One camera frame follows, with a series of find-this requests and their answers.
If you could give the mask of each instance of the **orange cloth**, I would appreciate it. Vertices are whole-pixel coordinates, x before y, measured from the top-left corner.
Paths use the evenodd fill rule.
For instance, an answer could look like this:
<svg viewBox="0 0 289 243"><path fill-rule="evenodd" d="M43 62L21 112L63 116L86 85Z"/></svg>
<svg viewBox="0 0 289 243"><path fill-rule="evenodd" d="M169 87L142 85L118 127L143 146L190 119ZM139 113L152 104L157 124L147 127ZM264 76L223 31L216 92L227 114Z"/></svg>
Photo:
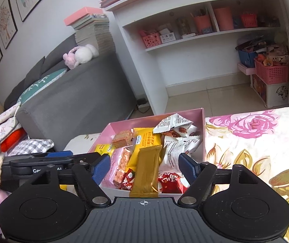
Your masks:
<svg viewBox="0 0 289 243"><path fill-rule="evenodd" d="M12 132L2 143L1 151L7 152L21 137L26 135L26 132L23 128L18 129Z"/></svg>

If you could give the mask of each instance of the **crosshair marking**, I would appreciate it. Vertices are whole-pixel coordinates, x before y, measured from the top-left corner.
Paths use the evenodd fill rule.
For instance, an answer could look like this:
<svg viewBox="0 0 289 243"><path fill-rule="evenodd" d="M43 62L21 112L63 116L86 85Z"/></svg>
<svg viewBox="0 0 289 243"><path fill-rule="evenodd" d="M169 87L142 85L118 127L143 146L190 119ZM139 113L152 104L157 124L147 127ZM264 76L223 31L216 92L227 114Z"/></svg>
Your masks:
<svg viewBox="0 0 289 243"><path fill-rule="evenodd" d="M139 202L139 204L142 204L143 206L145 206L145 205L150 204L150 203L146 200L143 200L143 201Z"/></svg>

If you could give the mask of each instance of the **white snack bag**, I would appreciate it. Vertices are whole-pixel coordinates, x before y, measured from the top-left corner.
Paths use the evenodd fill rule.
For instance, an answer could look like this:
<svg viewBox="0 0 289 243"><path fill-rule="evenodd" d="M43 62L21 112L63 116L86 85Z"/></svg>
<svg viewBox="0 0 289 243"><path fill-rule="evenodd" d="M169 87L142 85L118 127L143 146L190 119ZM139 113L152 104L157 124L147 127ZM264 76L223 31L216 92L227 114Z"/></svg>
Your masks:
<svg viewBox="0 0 289 243"><path fill-rule="evenodd" d="M180 138L166 136L164 142L165 155L159 166L158 172L180 172L178 166L178 157L180 154L184 152L190 155L196 151L201 143L201 136L189 136Z"/></svg>
<svg viewBox="0 0 289 243"><path fill-rule="evenodd" d="M163 133L167 136L186 137L194 134L197 127L192 125L193 122L175 113L163 119L155 128L153 133Z"/></svg>

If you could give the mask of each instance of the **metal screw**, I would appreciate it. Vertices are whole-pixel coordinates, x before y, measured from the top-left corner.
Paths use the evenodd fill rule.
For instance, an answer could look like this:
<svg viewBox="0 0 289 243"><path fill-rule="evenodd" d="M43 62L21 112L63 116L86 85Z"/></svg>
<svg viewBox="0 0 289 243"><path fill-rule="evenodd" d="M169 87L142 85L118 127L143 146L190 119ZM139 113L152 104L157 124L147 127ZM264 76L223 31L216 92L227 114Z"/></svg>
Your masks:
<svg viewBox="0 0 289 243"><path fill-rule="evenodd" d="M104 196L97 196L93 198L93 203L97 205L103 205L108 201L108 199Z"/></svg>
<svg viewBox="0 0 289 243"><path fill-rule="evenodd" d="M182 199L181 199L181 202L183 204L186 204L186 205L193 205L196 203L196 199L192 196L184 196Z"/></svg>

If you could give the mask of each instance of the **gray checkered cloth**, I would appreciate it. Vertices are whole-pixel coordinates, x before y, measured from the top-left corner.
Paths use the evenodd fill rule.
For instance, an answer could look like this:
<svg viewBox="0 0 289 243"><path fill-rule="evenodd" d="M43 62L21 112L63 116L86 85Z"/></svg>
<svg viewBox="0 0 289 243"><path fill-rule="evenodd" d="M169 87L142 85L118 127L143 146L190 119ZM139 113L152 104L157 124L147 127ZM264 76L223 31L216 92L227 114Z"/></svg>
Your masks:
<svg viewBox="0 0 289 243"><path fill-rule="evenodd" d="M46 139L30 139L21 141L15 148L7 155L25 155L28 153L46 152L54 146L53 141Z"/></svg>

